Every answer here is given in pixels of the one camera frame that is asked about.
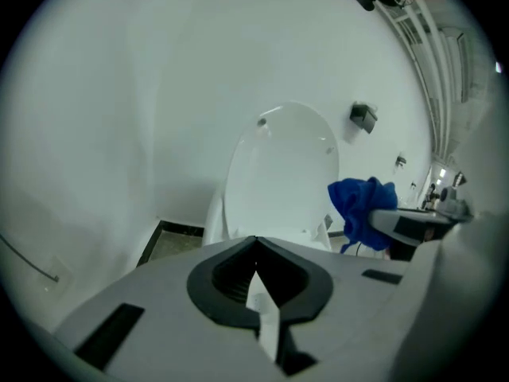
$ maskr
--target wall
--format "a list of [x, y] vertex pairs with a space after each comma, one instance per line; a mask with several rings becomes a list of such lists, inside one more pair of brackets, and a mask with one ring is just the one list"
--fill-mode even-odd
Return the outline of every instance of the wall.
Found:
[[3, 244], [2, 281], [20, 313], [50, 331], [136, 266], [157, 222], [137, 7], [48, 0], [4, 70], [0, 232], [60, 281]]
[[[404, 48], [378, 13], [355, 0], [185, 1], [180, 19], [171, 6], [159, 13], [171, 32], [154, 147], [162, 218], [203, 225], [244, 127], [286, 100], [307, 103], [328, 120], [340, 146], [338, 178], [394, 181], [401, 198], [412, 181], [422, 187], [431, 163], [425, 100]], [[378, 106], [370, 135], [348, 120], [356, 100]], [[395, 172], [401, 151], [408, 163]]]

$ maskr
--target toilet seat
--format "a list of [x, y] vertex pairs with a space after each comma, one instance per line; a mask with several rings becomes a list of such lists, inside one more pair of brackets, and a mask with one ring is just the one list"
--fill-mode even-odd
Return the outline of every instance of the toilet seat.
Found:
[[334, 134], [311, 107], [284, 103], [260, 115], [231, 159], [224, 191], [229, 237], [313, 240], [338, 169]]

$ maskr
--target blue rag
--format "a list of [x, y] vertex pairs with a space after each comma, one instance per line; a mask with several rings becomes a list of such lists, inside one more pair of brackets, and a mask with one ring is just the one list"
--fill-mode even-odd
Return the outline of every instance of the blue rag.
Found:
[[337, 212], [343, 217], [344, 234], [350, 239], [350, 243], [341, 248], [341, 253], [357, 242], [362, 242], [376, 251], [390, 246], [390, 237], [373, 229], [367, 222], [367, 215], [372, 209], [398, 207], [394, 183], [382, 185], [375, 177], [367, 181], [346, 178], [329, 185], [328, 195]]

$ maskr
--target cable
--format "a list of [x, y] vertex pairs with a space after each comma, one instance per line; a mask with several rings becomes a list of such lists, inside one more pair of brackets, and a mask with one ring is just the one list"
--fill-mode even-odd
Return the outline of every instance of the cable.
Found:
[[36, 265], [34, 265], [32, 262], [30, 262], [26, 257], [24, 257], [20, 252], [18, 252], [16, 249], [14, 249], [14, 246], [11, 245], [6, 238], [3, 237], [3, 235], [0, 233], [0, 240], [3, 241], [4, 244], [7, 245], [7, 247], [13, 251], [21, 260], [23, 260], [25, 263], [27, 263], [29, 266], [31, 266], [32, 269], [35, 269], [36, 271], [38, 271], [39, 273], [41, 273], [43, 276], [46, 276], [48, 279], [51, 279], [53, 282], [58, 282], [58, 276], [51, 276], [51, 275], [48, 275], [48, 273], [46, 273], [45, 271], [42, 271], [41, 269], [39, 269], [39, 267], [37, 267]]

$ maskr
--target toilet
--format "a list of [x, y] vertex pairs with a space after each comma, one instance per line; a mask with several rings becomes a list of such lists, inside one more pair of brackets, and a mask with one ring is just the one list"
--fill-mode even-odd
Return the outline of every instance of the toilet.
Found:
[[202, 246], [254, 235], [332, 251], [324, 219], [338, 177], [336, 138], [315, 110], [289, 102], [262, 113], [212, 197]]

